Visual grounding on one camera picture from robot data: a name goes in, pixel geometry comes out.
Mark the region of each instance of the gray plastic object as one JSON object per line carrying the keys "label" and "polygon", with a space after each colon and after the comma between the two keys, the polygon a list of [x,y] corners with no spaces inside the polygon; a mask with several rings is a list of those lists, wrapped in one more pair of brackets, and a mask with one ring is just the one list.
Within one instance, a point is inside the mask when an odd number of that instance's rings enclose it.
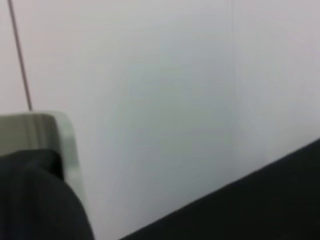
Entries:
{"label": "gray plastic object", "polygon": [[0,115],[0,156],[34,149],[51,149],[60,154],[64,181],[89,214],[75,132],[68,117],[56,111]]}

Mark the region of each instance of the white surface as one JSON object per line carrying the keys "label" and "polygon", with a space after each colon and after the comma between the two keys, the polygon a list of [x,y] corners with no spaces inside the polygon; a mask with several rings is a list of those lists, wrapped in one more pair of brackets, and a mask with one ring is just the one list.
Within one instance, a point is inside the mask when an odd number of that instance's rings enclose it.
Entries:
{"label": "white surface", "polygon": [[14,1],[34,109],[74,123],[97,239],[235,178],[229,4]]}
{"label": "white surface", "polygon": [[0,0],[0,114],[27,110],[9,7]]}
{"label": "white surface", "polygon": [[14,0],[36,110],[116,240],[320,135],[315,0]]}

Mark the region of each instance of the dark cloth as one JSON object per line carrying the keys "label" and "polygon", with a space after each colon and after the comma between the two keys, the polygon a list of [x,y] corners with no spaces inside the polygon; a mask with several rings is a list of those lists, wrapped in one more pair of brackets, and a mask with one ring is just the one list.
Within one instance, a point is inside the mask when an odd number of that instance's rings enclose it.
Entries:
{"label": "dark cloth", "polygon": [[123,240],[320,240],[320,140]]}
{"label": "dark cloth", "polygon": [[0,240],[93,240],[86,213],[51,150],[0,157]]}

